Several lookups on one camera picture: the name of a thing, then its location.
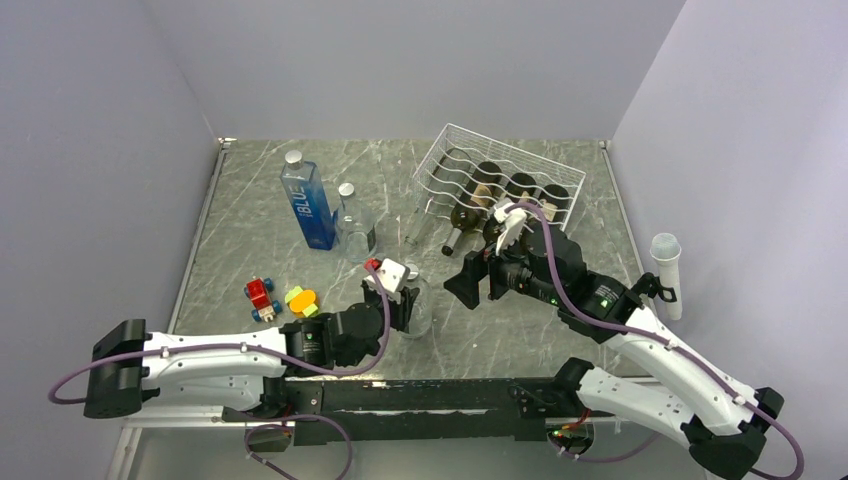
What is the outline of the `clear silver cap bottle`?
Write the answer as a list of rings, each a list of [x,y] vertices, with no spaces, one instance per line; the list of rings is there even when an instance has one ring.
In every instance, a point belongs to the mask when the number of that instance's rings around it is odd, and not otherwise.
[[[405,286],[418,287],[421,292],[419,304],[415,307],[416,318],[413,320],[411,333],[404,334],[399,332],[399,334],[402,338],[414,340],[423,337],[432,326],[432,287],[423,277],[418,266],[408,264],[408,268],[410,269],[410,274]]]

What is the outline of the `dark olive wine bottle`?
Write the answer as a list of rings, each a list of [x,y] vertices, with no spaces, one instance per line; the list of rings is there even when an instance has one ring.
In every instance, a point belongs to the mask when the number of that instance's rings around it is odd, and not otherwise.
[[[485,209],[490,208],[501,193],[501,173],[491,161],[480,163],[451,211],[452,230],[441,247],[441,253],[451,256],[460,238],[473,231]]]

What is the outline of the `small clear silver-cap bottle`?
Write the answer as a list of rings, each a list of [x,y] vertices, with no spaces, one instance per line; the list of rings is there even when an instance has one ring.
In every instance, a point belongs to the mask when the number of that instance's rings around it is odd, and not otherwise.
[[[376,221],[373,212],[357,196],[352,183],[338,187],[340,206],[334,220],[336,239],[351,262],[364,262],[376,252]]]

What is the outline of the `green labelled wine bottle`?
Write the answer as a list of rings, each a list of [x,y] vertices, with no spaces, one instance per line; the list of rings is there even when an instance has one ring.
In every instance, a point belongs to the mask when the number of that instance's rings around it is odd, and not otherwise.
[[[543,187],[539,196],[539,205],[544,217],[551,225],[563,227],[569,213],[571,195],[560,185],[548,184]]]

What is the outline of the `blue water bottle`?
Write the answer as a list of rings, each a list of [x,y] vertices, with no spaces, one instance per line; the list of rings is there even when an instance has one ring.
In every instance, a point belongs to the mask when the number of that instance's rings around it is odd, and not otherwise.
[[[299,150],[288,151],[284,161],[280,180],[307,246],[331,250],[335,227],[317,165]]]

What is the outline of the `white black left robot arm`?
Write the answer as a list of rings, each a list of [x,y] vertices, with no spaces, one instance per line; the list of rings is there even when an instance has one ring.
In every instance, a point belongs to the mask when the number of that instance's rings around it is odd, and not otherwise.
[[[186,336],[150,332],[130,319],[92,351],[83,414],[110,419],[152,405],[209,405],[272,420],[287,408],[285,381],[294,377],[359,375],[377,359],[387,328],[402,331],[418,300],[417,287],[386,297],[369,280],[363,299],[346,310],[319,314],[255,332]]]

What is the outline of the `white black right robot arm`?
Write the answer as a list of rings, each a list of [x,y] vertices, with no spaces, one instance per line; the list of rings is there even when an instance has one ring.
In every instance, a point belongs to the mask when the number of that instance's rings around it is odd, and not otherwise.
[[[514,291],[556,306],[571,330],[629,357],[668,390],[661,394],[571,357],[542,393],[559,412],[621,416],[682,445],[720,478],[742,479],[752,472],[766,444],[769,424],[763,417],[776,417],[783,397],[769,387],[739,383],[689,350],[641,299],[654,295],[653,275],[628,288],[588,270],[580,246],[564,233],[554,231],[546,239],[535,227],[502,253],[493,245],[468,253],[444,287],[475,309],[483,279],[492,300]]]

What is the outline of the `orange green toy block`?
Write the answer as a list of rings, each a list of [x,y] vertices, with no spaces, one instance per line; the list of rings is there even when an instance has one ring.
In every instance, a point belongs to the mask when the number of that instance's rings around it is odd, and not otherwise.
[[[320,301],[314,290],[295,286],[286,293],[284,301],[296,318],[311,318],[320,313]]]

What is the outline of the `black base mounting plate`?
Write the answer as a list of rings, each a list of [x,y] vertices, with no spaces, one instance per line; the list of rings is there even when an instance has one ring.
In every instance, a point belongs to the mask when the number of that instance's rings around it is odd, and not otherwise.
[[[275,381],[272,404],[249,413],[224,408],[226,424],[270,421],[294,424],[297,446],[338,440],[322,415],[354,441],[510,437],[544,441],[549,429],[581,419],[577,397],[550,378],[450,380]]]

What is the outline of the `black microphone stand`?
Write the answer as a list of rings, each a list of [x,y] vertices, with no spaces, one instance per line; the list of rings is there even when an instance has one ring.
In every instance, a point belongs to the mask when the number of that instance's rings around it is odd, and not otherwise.
[[[626,292],[626,298],[631,306],[642,307],[642,296],[655,298],[657,296],[665,303],[676,303],[678,296],[675,290],[671,287],[665,287],[661,284],[660,278],[651,273],[644,273],[638,281]]]

